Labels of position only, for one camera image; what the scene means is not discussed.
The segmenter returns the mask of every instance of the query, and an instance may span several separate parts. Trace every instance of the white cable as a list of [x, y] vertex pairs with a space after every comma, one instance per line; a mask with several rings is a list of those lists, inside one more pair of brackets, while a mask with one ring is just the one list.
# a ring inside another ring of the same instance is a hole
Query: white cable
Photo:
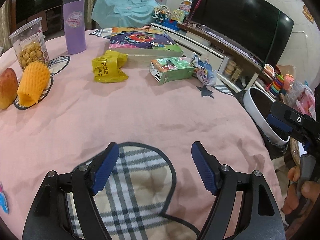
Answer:
[[177, 45], [179, 45], [180, 39], [181, 39], [181, 37], [179, 37], [179, 40], [177, 41]]
[[212, 52], [212, 48], [210, 48], [210, 50], [208, 51], [207, 57], [204, 60], [207, 60], [207, 62], [209, 63], [209, 56]]
[[308, 43], [307, 43], [307, 37], [308, 37], [308, 35], [306, 35], [306, 33], [305, 33], [304, 31], [297, 31], [297, 32], [291, 32], [291, 33], [303, 33], [303, 34], [304, 34], [304, 38], [305, 38], [305, 40], [306, 40], [307, 59], [309, 59]]

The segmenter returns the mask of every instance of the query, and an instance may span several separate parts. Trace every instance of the yellow snack bag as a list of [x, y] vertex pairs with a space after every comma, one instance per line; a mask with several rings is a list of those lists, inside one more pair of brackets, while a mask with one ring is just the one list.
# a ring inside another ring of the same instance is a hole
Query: yellow snack bag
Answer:
[[32, 62], [24, 70], [18, 87], [19, 104], [32, 106], [38, 103], [42, 91], [48, 85], [50, 71], [42, 62]]
[[121, 82], [128, 79], [123, 71], [118, 67], [119, 52], [107, 50], [101, 57], [92, 60], [94, 81], [96, 82]]
[[123, 54], [123, 53], [119, 53], [117, 51], [107, 50], [104, 53], [104, 55], [106, 55], [106, 56], [115, 55], [115, 53], [119, 54], [118, 59], [117, 59], [118, 68], [122, 68], [128, 60], [128, 54]]

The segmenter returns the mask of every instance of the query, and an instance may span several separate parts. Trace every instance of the pink tablecloth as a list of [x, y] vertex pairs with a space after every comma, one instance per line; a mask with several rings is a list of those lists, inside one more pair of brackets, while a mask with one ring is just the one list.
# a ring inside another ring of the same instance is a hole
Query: pink tablecloth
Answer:
[[[197, 79], [159, 86], [143, 64], [128, 64], [129, 79], [93, 82], [91, 60], [108, 49], [108, 39], [88, 35], [87, 50], [71, 55], [69, 65], [54, 76], [48, 96], [21, 111], [0, 111], [0, 181], [10, 214], [0, 210], [9, 229], [21, 239], [33, 198], [50, 170], [70, 172], [110, 141], [144, 143], [171, 160], [177, 185], [167, 213], [201, 229], [213, 203], [191, 158], [191, 145], [201, 141], [220, 163], [251, 173], [261, 170], [278, 203], [280, 187], [272, 162], [253, 121], [237, 100], [214, 90], [214, 99], [196, 88]], [[65, 38], [46, 42], [51, 59], [67, 54]], [[14, 52], [0, 58], [21, 76]], [[231, 219], [234, 226], [235, 214]]]

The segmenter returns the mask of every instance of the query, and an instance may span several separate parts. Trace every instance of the human hand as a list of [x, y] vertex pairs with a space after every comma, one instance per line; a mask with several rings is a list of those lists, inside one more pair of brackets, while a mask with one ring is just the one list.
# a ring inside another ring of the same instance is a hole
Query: human hand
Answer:
[[[294, 182], [297, 182], [300, 178], [300, 168], [298, 166], [293, 167], [288, 172], [288, 179]], [[301, 188], [301, 193], [305, 198], [308, 198], [315, 203], [319, 193], [320, 193], [320, 184], [314, 181], [306, 181]], [[288, 188], [288, 195], [284, 200], [284, 205], [282, 211], [285, 215], [288, 215], [295, 210], [299, 205], [299, 199], [296, 195], [296, 184], [291, 184]]]

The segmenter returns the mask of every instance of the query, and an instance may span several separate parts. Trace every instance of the metal screw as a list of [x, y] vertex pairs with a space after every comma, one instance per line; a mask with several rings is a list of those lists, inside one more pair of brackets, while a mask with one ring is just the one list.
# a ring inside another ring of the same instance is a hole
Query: metal screw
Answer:
[[55, 173], [54, 171], [49, 171], [47, 175], [48, 175], [49, 178], [51, 178], [51, 177], [53, 177], [55, 174], [56, 174], [56, 173]]
[[222, 169], [223, 171], [229, 171], [229, 170], [230, 170], [230, 167], [229, 167], [228, 165], [223, 164], [223, 165], [221, 165], [221, 169]]
[[80, 170], [80, 171], [86, 171], [87, 169], [88, 169], [88, 165], [87, 165], [87, 164], [81, 165], [81, 166], [79, 167], [79, 170]]
[[254, 171], [253, 172], [257, 177], [261, 177], [262, 173], [261, 171]]

